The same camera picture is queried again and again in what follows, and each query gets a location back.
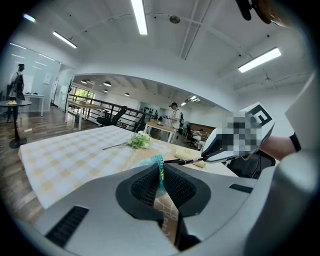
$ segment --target desk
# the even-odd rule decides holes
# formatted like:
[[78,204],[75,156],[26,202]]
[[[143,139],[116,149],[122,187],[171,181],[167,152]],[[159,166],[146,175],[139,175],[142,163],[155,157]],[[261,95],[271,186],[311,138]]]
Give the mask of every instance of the desk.
[[[18,154],[32,189],[44,209],[89,181],[129,170],[136,163],[152,156],[162,155],[164,160],[172,160],[175,159],[177,149],[200,155],[199,151],[154,138],[150,140],[150,149],[117,146],[102,150],[125,142],[133,134],[111,125],[32,142],[21,146]],[[207,163],[205,168],[193,164],[186,166],[199,172],[236,177],[222,163]],[[168,238],[173,243],[178,220],[177,208],[168,194],[157,198],[154,208],[170,214],[166,230],[170,231]]]
[[79,117],[79,125],[78,125],[79,131],[81,131],[81,121],[82,121],[82,117],[83,117],[83,109],[85,109],[84,120],[87,119],[88,109],[100,110],[100,117],[102,117],[102,112],[104,109],[102,106],[98,106],[98,105],[94,105],[94,104],[81,104],[81,103],[73,101],[73,100],[68,100],[66,102],[66,107],[65,107],[65,109],[66,109],[65,120],[64,120],[65,122],[67,122],[67,120],[68,120],[69,105],[76,106],[80,109],[80,117]]
[[144,133],[147,133],[147,129],[148,127],[152,127],[152,128],[156,128],[156,129],[159,129],[161,131],[165,131],[165,132],[168,132],[169,133],[169,138],[168,138],[168,143],[170,143],[170,140],[171,140],[171,137],[172,137],[172,134],[176,131],[174,128],[168,126],[168,125],[159,125],[155,122],[146,122],[145,123],[145,128],[144,128]]
[[43,116],[45,96],[42,94],[25,94],[25,93],[23,95],[26,101],[30,101],[30,98],[39,99],[39,101],[41,99],[41,116]]

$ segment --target ceiling pipe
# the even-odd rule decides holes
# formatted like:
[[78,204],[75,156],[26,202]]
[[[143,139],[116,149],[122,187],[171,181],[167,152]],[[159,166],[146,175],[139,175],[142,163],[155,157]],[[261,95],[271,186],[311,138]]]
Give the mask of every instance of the ceiling pipe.
[[[199,3],[199,0],[195,0],[194,5],[193,5],[193,9],[192,9],[192,13],[191,13],[190,20],[193,20],[193,19],[194,19],[194,16],[195,16],[195,13],[196,13],[196,10],[197,10],[197,7],[198,7],[198,3]],[[184,40],[183,40],[183,44],[182,44],[182,47],[181,47],[181,50],[180,50],[179,58],[181,58],[182,52],[183,52],[183,50],[184,50],[184,48],[185,48],[185,44],[186,44],[186,41],[187,41],[187,38],[188,38],[189,30],[190,30],[190,28],[191,28],[191,24],[192,24],[192,21],[189,22],[189,26],[188,26],[188,28],[186,29],[186,33],[185,33]]]
[[191,43],[190,43],[190,45],[189,45],[189,48],[188,48],[188,50],[186,51],[186,54],[185,54],[185,56],[184,56],[184,59],[185,59],[185,60],[187,59],[188,54],[189,54],[189,52],[190,52],[190,49],[191,49],[191,47],[192,47],[192,45],[193,45],[193,43],[194,43],[194,41],[195,41],[195,39],[196,39],[196,36],[197,36],[197,34],[198,34],[198,32],[199,32],[199,29],[200,29],[200,27],[202,26],[202,23],[204,22],[204,19],[205,19],[206,15],[207,15],[207,12],[208,12],[208,10],[209,10],[209,7],[210,7],[211,3],[212,3],[212,0],[210,0],[208,6],[206,7],[205,12],[204,12],[204,15],[202,16],[202,19],[201,19],[201,24],[198,25],[198,27],[197,27],[197,29],[196,29],[196,32],[194,33],[194,36],[193,36],[192,41],[191,41]]
[[[169,18],[170,16],[172,16],[172,14],[154,13],[154,12],[147,12],[145,15],[146,16],[164,17],[164,18]],[[117,19],[121,19],[122,17],[128,18],[130,16],[134,16],[134,14],[133,13],[125,13],[125,14],[121,14],[121,15],[115,15],[115,16],[110,17],[110,18],[105,18],[103,20],[100,20],[98,22],[95,22],[95,23],[87,26],[86,28],[84,28],[81,31],[79,31],[79,33],[82,33],[82,32],[84,32],[86,30],[94,28],[94,27],[100,25],[101,23],[103,23],[105,20],[106,20],[106,22],[109,22],[109,21],[114,21],[114,20],[117,20]],[[202,22],[199,22],[199,21],[196,21],[196,20],[191,20],[191,19],[186,18],[186,17],[179,16],[179,18],[180,18],[181,21],[191,22],[191,23],[194,23],[195,25],[198,25],[195,28],[197,31],[199,30],[200,27],[203,27],[203,28],[207,29],[208,32],[214,34],[217,38],[219,38],[223,42],[227,43],[229,46],[234,48],[239,54],[250,57],[250,54],[248,53],[248,51],[240,43],[234,41],[232,38],[230,38],[226,34],[222,33],[221,31],[215,29],[214,27],[211,27],[209,25],[203,24]]]

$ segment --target man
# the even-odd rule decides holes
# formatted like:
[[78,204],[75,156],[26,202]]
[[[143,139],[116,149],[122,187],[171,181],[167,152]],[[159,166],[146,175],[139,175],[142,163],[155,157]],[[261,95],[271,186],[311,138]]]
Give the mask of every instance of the man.
[[[25,69],[25,64],[20,63],[18,65],[18,72],[14,73],[10,84],[7,86],[7,95],[6,95],[6,100],[7,101],[15,101],[15,100],[25,100],[25,96],[23,94],[23,90],[24,90],[24,78],[23,78],[23,70]],[[7,112],[7,120],[6,122],[9,123],[10,122],[10,118],[11,118],[11,109],[12,107],[9,106],[8,107],[8,112]],[[18,117],[18,110],[15,107],[14,111],[13,111],[14,117],[15,119],[17,119]]]
[[171,142],[174,143],[177,140],[177,130],[180,127],[180,118],[181,118],[181,111],[178,109],[178,104],[176,102],[173,102],[169,107],[173,109],[171,117],[167,117],[169,124],[172,128],[174,128],[174,132],[171,137]]

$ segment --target glass wall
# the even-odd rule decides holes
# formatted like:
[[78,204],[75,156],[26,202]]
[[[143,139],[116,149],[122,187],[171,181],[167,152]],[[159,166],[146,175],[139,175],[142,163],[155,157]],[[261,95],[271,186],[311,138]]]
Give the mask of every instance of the glass wall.
[[[23,93],[37,93],[44,95],[43,110],[48,111],[50,107],[50,94],[54,81],[59,72],[61,63],[49,59],[38,52],[8,43],[0,58],[0,92],[5,97],[7,94],[7,85],[11,77],[18,71],[18,64],[24,64]],[[24,107],[29,111],[38,112],[41,109],[39,99],[30,98],[32,105]]]
[[[88,90],[84,90],[84,89],[81,89],[81,88],[78,88],[78,87],[75,87],[75,86],[72,86],[71,87],[71,92],[70,94],[72,95],[77,95],[77,96],[82,96],[82,97],[87,97],[87,98],[90,98],[90,99],[93,99],[94,98],[94,95],[95,93],[94,92],[91,92],[91,91],[88,91]],[[79,101],[87,101],[87,102],[90,102],[90,99],[85,99],[85,98],[81,98],[81,97],[73,97],[73,100],[79,102]]]

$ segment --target pixelated logo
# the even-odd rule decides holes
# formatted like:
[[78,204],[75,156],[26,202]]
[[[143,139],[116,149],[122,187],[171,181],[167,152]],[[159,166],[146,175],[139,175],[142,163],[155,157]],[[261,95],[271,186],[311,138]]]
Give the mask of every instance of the pixelated logo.
[[271,116],[265,111],[265,109],[261,105],[255,106],[253,109],[246,112],[244,115],[247,119],[251,121],[251,123],[256,123],[257,128],[261,128],[262,126],[272,121]]

